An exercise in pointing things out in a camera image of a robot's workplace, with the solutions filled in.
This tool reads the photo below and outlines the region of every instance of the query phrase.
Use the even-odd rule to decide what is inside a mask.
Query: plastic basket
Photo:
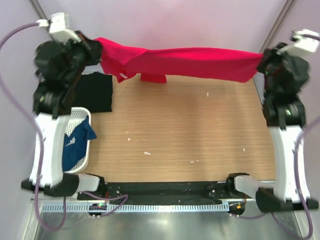
[[[84,107],[73,107],[71,109],[70,119],[66,126],[65,133],[70,136],[70,134],[74,131],[76,126],[78,126],[86,117],[89,117],[89,125],[91,126],[91,114],[88,109]],[[80,159],[77,164],[66,173],[74,174],[77,172],[81,172],[86,169],[89,162],[89,153],[90,153],[90,140],[87,141],[85,157]]]

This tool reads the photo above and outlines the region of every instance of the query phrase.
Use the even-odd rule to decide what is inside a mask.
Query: wooden table
[[[275,179],[274,150],[253,80],[170,76],[113,80],[113,112],[92,114],[85,173],[107,182]]]

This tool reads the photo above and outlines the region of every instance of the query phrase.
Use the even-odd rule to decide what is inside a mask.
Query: robotic arm
[[[89,174],[69,174],[62,170],[64,135],[69,122],[75,86],[86,66],[100,62],[102,46],[86,38],[80,31],[69,29],[64,13],[52,15],[50,21],[39,20],[39,26],[49,28],[55,41],[42,43],[34,59],[39,84],[33,94],[35,120],[44,137],[44,156],[40,190],[52,197],[68,197],[88,191],[98,197],[106,192],[104,178]],[[35,156],[29,179],[23,189],[33,191],[36,185],[40,143],[36,136]]]
[[[229,189],[247,194],[256,200],[263,213],[303,210],[294,174],[294,147],[298,135],[306,125],[305,107],[298,97],[301,87],[309,79],[309,63],[303,59],[315,53],[319,42],[303,37],[319,36],[309,30],[294,31],[294,44],[279,43],[266,49],[257,70],[264,74],[263,116],[272,137],[275,151],[275,184],[262,183],[246,173],[230,174]],[[301,193],[309,209],[319,208],[310,197],[304,168],[303,144],[298,151],[298,176]]]

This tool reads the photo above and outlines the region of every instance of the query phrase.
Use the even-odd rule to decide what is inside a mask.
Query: red cloth
[[[141,80],[166,83],[165,75],[221,79],[245,83],[257,72],[262,54],[230,49],[191,47],[149,50],[97,38],[103,46],[101,67],[120,83],[141,74]]]

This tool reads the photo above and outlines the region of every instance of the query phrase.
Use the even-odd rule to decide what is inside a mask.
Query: blue garment
[[[96,139],[97,135],[89,124],[87,116],[83,122],[75,127],[70,136],[64,135],[62,152],[62,170],[70,171],[82,158],[86,156],[87,142]]]

